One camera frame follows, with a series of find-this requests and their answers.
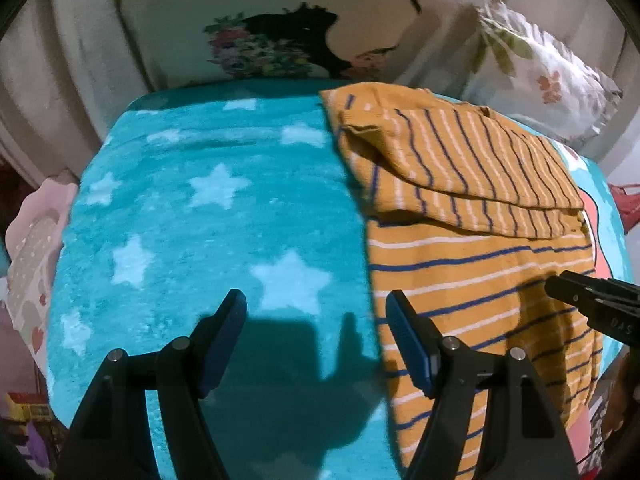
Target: turquoise blanket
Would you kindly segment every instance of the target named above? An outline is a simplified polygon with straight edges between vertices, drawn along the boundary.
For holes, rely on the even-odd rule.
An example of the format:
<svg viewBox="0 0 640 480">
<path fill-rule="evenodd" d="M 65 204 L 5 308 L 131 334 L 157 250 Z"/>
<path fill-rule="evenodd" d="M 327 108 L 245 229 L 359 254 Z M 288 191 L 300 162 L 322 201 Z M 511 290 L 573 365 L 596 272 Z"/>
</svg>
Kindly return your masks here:
<svg viewBox="0 0 640 480">
<path fill-rule="evenodd" d="M 318 97 L 337 84 L 161 92 L 117 121 L 82 177 L 54 284 L 47 379 L 63 423 L 110 349 L 158 350 L 240 288 L 249 319 L 202 402 L 231 478 L 399 478 L 364 223 Z M 581 185 L 610 213 L 601 244 L 628 280 L 620 220 L 595 165 L 584 167 Z M 147 399 L 162 477 L 174 478 Z"/>
</svg>

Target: red heart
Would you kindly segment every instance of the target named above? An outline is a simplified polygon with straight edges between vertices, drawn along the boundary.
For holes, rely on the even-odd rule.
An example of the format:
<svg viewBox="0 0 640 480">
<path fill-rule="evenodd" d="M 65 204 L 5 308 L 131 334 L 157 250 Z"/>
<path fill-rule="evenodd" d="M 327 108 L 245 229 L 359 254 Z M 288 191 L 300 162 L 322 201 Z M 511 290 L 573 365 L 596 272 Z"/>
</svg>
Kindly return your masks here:
<svg viewBox="0 0 640 480">
<path fill-rule="evenodd" d="M 33 351 L 38 353 L 40 347 L 42 346 L 42 341 L 44 340 L 44 332 L 39 328 L 34 328 L 31 331 L 31 344 L 33 345 Z"/>
</svg>

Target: bed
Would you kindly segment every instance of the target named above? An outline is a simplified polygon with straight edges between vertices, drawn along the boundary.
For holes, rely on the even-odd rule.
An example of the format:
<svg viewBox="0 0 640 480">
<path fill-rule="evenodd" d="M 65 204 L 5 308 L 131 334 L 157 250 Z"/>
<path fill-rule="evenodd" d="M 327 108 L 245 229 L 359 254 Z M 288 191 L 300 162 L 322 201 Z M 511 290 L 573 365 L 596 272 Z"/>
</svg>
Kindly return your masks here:
<svg viewBox="0 0 640 480">
<path fill-rule="evenodd" d="M 318 97 L 340 84 L 227 82 L 158 92 L 123 113 L 63 234 L 44 367 L 64 424 L 110 349 L 159 349 L 240 288 L 247 325 L 201 404 L 230 476 L 399 477 L 362 205 Z M 600 170 L 555 146 L 582 189 L 596 275 L 631 281 Z M 606 338 L 601 373 L 620 347 Z M 159 469 L 173 478 L 158 400 L 147 400 Z"/>
</svg>

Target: pillow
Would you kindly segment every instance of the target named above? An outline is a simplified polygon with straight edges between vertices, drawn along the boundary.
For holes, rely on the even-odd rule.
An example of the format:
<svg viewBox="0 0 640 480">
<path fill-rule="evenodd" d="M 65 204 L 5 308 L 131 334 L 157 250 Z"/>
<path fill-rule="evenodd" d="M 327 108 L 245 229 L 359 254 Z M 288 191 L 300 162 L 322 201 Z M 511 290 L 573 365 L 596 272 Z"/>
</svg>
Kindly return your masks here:
<svg viewBox="0 0 640 480">
<path fill-rule="evenodd" d="M 462 98 L 576 151 L 597 136 L 622 98 L 616 84 L 502 1 L 476 11 L 480 38 Z"/>
</svg>

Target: metal screw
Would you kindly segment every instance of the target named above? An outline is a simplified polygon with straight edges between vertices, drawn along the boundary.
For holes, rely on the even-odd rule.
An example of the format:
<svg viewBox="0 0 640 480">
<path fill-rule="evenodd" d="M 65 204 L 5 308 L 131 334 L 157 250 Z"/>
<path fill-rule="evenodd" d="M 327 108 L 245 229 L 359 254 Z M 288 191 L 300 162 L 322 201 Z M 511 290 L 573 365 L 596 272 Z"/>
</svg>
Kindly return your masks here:
<svg viewBox="0 0 640 480">
<path fill-rule="evenodd" d="M 509 354 L 511 355 L 511 357 L 516 359 L 516 361 L 522 361 L 527 356 L 526 352 L 522 348 L 518 348 L 517 346 L 514 346 L 514 348 L 509 350 Z"/>
<path fill-rule="evenodd" d="M 112 363 L 116 363 L 120 359 L 122 359 L 123 355 L 124 355 L 124 350 L 122 348 L 114 348 L 113 350 L 111 350 L 111 352 L 107 354 L 107 359 Z"/>
<path fill-rule="evenodd" d="M 460 348 L 460 340 L 457 337 L 448 335 L 442 339 L 442 345 L 447 350 L 457 350 Z"/>
<path fill-rule="evenodd" d="M 187 336 L 180 336 L 171 341 L 171 346 L 174 347 L 174 350 L 186 350 L 190 344 L 191 339 Z"/>
</svg>

